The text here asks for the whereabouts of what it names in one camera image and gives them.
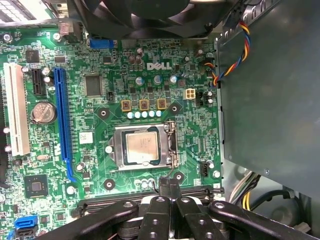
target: pcie slot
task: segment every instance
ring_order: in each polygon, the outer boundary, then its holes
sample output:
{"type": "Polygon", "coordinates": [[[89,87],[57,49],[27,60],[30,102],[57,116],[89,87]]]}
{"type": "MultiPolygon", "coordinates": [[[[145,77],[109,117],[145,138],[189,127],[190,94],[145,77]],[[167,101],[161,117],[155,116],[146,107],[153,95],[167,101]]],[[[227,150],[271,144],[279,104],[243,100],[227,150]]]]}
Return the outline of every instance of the pcie slot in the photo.
{"type": "Polygon", "coordinates": [[[68,90],[67,90],[67,74],[66,70],[61,67],[56,67],[53,70],[54,86],[56,97],[56,110],[59,127],[59,138],[62,160],[66,163],[66,175],[69,180],[75,182],[72,168],[72,142],[70,131],[70,117],[68,104],[68,90]]]}
{"type": "Polygon", "coordinates": [[[21,66],[4,63],[4,84],[12,156],[30,153],[24,77],[21,66]]]}
{"type": "Polygon", "coordinates": [[[32,69],[32,85],[33,85],[33,94],[36,96],[43,96],[46,93],[45,83],[43,81],[41,69],[32,69]]]}

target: dell logo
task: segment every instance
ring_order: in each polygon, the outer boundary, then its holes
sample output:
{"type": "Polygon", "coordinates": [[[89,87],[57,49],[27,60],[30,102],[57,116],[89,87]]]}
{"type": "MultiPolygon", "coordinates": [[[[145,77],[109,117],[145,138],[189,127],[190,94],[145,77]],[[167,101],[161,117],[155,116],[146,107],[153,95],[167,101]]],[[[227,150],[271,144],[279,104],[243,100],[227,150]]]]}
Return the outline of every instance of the dell logo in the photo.
{"type": "Polygon", "coordinates": [[[170,66],[169,62],[167,62],[166,64],[164,62],[161,62],[161,63],[156,62],[155,64],[148,62],[146,64],[146,69],[149,71],[153,70],[153,69],[155,69],[155,70],[160,70],[160,69],[161,70],[171,70],[172,67],[170,66]]]}

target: blue sata port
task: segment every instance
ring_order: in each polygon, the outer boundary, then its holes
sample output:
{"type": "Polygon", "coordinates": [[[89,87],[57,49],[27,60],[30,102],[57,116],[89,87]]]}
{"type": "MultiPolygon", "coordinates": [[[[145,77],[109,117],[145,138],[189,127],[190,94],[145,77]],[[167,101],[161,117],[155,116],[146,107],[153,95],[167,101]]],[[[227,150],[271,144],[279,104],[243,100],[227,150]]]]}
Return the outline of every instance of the blue sata port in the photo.
{"type": "Polygon", "coordinates": [[[38,223],[38,216],[23,216],[19,217],[17,220],[14,221],[14,227],[16,229],[20,228],[32,228],[38,223]]]}
{"type": "Polygon", "coordinates": [[[53,70],[53,74],[61,157],[62,160],[66,163],[67,178],[70,181],[75,182],[76,179],[73,177],[74,173],[72,168],[73,153],[69,117],[67,73],[65,69],[61,67],[56,67],[53,70]]]}

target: cpu fan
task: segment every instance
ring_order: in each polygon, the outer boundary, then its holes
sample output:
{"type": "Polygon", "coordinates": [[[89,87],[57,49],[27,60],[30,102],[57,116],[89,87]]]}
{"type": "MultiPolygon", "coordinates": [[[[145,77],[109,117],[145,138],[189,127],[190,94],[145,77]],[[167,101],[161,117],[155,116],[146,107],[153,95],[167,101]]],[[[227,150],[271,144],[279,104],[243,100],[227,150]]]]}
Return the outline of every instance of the cpu fan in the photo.
{"type": "Polygon", "coordinates": [[[68,0],[93,39],[202,38],[237,0],[68,0]]]}

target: white sticker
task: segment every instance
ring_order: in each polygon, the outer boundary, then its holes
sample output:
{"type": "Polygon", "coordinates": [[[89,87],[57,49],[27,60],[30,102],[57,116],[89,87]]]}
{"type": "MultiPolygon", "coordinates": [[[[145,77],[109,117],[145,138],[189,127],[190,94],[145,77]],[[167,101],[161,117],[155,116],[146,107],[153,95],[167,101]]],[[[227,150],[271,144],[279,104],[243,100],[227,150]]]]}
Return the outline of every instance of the white sticker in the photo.
{"type": "Polygon", "coordinates": [[[94,142],[92,132],[79,132],[79,142],[80,144],[92,144],[94,142]]]}

